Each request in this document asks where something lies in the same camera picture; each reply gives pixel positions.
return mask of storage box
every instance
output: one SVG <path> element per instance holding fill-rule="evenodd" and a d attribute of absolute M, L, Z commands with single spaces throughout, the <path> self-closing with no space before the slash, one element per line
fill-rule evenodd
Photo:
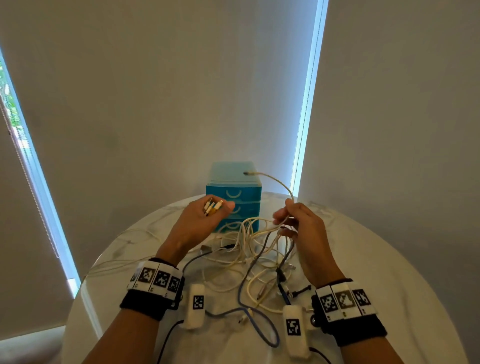
<path fill-rule="evenodd" d="M 215 162 L 210 169 L 210 180 L 205 186 L 206 194 L 214 194 L 227 201 L 235 201 L 235 209 L 218 225 L 216 231 L 229 224 L 224 231 L 238 230 L 240 222 L 246 218 L 256 218 L 260 214 L 262 183 L 258 176 L 247 176 L 246 171 L 256 171 L 252 162 Z M 254 231 L 258 231 L 258 221 Z"/>

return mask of floor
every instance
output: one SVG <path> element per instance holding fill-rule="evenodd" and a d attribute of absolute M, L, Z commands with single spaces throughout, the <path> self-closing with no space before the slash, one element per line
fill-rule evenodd
<path fill-rule="evenodd" d="M 60 364 L 65 326 L 0 341 L 0 364 Z"/>

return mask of drawer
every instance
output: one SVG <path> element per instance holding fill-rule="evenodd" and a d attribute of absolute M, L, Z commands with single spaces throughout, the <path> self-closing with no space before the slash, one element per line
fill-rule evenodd
<path fill-rule="evenodd" d="M 262 199 L 262 187 L 228 187 L 228 186 L 209 186 L 205 187 L 206 194 L 235 202 L 257 202 Z"/>
<path fill-rule="evenodd" d="M 215 231 L 219 231 L 221 227 L 223 227 L 226 224 L 229 224 L 229 227 L 226 227 L 222 229 L 222 233 L 224 232 L 229 232 L 229 231 L 238 231 L 240 229 L 240 224 L 242 221 L 244 221 L 244 218 L 225 218 L 216 227 Z M 257 232 L 258 231 L 258 226 L 259 226 L 259 221 L 256 221 L 252 224 L 253 231 Z"/>
<path fill-rule="evenodd" d="M 232 213 L 228 218 L 253 218 L 260 214 L 260 202 L 254 202 L 250 204 L 246 203 L 237 203 Z"/>

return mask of marble table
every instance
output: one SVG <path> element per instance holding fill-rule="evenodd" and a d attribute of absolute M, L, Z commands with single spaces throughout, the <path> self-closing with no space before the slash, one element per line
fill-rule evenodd
<path fill-rule="evenodd" d="M 96 265 L 112 259 L 142 259 L 153 255 L 159 241 L 163 241 L 178 219 L 182 209 L 192 200 L 188 198 L 163 207 L 134 224 L 128 232 L 116 239 L 96 261 Z M 286 195 L 263 193 L 260 216 L 271 218 L 272 213 L 284 205 Z M 388 340 L 405 363 L 463 364 L 468 363 L 456 329 L 435 293 L 415 268 L 393 247 L 348 217 L 327 207 L 306 204 L 325 221 L 333 255 L 347 277 L 359 282 L 368 293 L 379 312 L 379 317 L 388 331 Z M 198 252 L 187 255 L 179 267 Z M 292 278 L 288 281 L 291 290 L 304 287 L 307 281 L 298 261 Z M 97 270 L 118 267 L 123 261 L 107 262 Z M 202 266 L 206 260 L 198 259 L 185 273 L 186 289 L 191 283 L 201 283 Z M 87 276 L 74 300 L 68 317 L 62 363 L 81 363 L 108 328 L 119 311 L 119 304 L 126 292 L 128 280 L 136 264 Z M 240 275 L 229 272 L 214 282 L 231 285 Z M 237 307 L 236 290 L 217 293 L 207 289 L 205 306 L 218 313 Z M 311 293 L 295 299 L 296 304 L 308 306 Z M 246 295 L 244 302 L 249 302 Z M 272 308 L 281 309 L 282 299 L 276 294 L 265 302 Z M 160 324 L 156 355 L 171 325 L 184 317 L 185 308 L 168 311 Z M 283 340 L 284 329 L 281 315 L 269 314 Z M 283 343 L 278 349 L 268 347 L 254 331 L 250 323 L 238 324 L 238 315 L 224 319 L 205 318 L 202 328 L 186 331 L 175 328 L 162 358 L 163 363 L 289 363 L 290 358 Z M 258 318 L 265 333 L 273 333 Z M 342 363 L 340 350 L 335 340 L 320 330 L 309 331 L 309 344 L 322 351 L 333 364 Z M 321 363 L 322 359 L 312 353 L 308 362 Z"/>

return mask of round table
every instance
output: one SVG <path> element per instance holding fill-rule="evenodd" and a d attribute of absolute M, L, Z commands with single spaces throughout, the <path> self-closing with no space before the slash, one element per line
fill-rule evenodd
<path fill-rule="evenodd" d="M 164 241 L 177 221 L 183 208 L 200 196 L 188 198 L 163 207 L 138 221 L 131 232 L 117 238 L 100 256 L 96 270 L 112 270 L 87 276 L 73 302 L 62 348 L 62 363 L 81 363 L 95 343 L 108 328 L 125 295 L 126 286 L 137 264 L 123 264 L 124 260 L 142 259 L 155 254 L 159 242 Z M 284 206 L 282 194 L 263 193 L 260 217 L 270 219 L 272 213 Z M 388 331 L 388 340 L 405 363 L 468 363 L 456 329 L 435 293 L 415 268 L 392 246 L 348 217 L 327 207 L 306 203 L 325 221 L 330 246 L 336 262 L 347 277 L 360 283 L 371 298 L 378 316 Z M 198 252 L 192 252 L 179 264 L 183 266 Z M 292 263 L 297 268 L 288 281 L 291 290 L 307 284 L 296 257 Z M 185 272 L 185 289 L 191 283 L 202 283 L 201 268 L 208 262 L 197 259 Z M 216 279 L 240 279 L 239 275 Z M 300 295 L 294 304 L 308 306 L 313 291 Z M 217 293 L 206 290 L 205 306 L 218 313 L 237 307 L 236 290 Z M 249 302 L 246 294 L 243 301 Z M 265 304 L 282 307 L 277 294 Z M 156 355 L 166 332 L 174 322 L 184 317 L 184 307 L 167 311 L 160 323 Z M 239 324 L 239 315 L 232 314 L 222 319 L 205 318 L 203 327 L 187 331 L 175 328 L 162 358 L 164 363 L 289 363 L 284 345 L 282 315 L 269 314 L 280 334 L 280 347 L 268 347 L 254 331 L 250 323 Z M 261 318 L 260 327 L 270 335 L 273 332 Z M 333 364 L 342 363 L 340 350 L 335 340 L 321 330 L 308 333 L 309 345 L 322 351 Z M 322 359 L 312 353 L 309 362 L 321 363 Z"/>

